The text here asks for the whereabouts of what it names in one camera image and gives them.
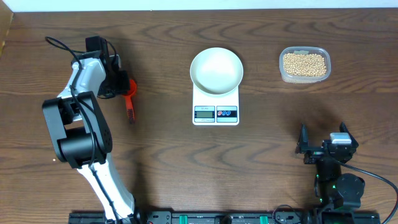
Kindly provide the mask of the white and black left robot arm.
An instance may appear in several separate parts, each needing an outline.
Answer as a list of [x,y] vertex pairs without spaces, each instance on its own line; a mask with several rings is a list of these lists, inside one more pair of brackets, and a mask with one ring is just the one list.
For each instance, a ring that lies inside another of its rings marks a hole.
[[119,71],[119,59],[87,51],[72,69],[65,89],[42,105],[56,156],[90,183],[103,204],[105,223],[139,223],[144,217],[115,168],[111,132],[97,101],[111,72]]

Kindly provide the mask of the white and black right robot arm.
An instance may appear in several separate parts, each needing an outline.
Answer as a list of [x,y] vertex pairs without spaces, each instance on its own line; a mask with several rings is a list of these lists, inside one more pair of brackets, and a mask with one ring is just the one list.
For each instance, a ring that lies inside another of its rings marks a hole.
[[341,167],[352,159],[358,146],[344,123],[319,147],[309,145],[307,128],[301,125],[297,152],[304,155],[304,164],[316,167],[314,191],[320,199],[320,206],[304,219],[307,223],[356,222],[354,211],[361,206],[365,183],[357,175],[342,173]]

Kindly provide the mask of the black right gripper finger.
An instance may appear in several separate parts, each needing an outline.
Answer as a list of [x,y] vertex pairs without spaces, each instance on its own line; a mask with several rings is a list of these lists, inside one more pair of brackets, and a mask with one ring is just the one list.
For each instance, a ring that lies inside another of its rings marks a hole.
[[357,140],[355,140],[355,138],[353,137],[353,135],[348,131],[348,128],[346,127],[344,122],[341,122],[339,130],[341,133],[347,133],[351,139],[351,143],[352,144],[357,144]]
[[295,153],[296,154],[305,154],[310,150],[310,146],[308,145],[308,132],[306,126],[302,123],[300,127],[300,136],[298,138],[297,146]]

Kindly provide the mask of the red plastic measuring scoop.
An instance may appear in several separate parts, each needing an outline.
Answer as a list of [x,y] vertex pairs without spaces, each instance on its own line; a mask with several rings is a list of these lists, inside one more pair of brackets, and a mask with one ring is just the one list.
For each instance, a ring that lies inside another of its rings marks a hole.
[[135,96],[137,91],[137,84],[134,80],[129,81],[130,90],[123,95],[126,105],[127,117],[129,119],[129,123],[133,124],[135,122],[135,111],[133,107],[132,98]]

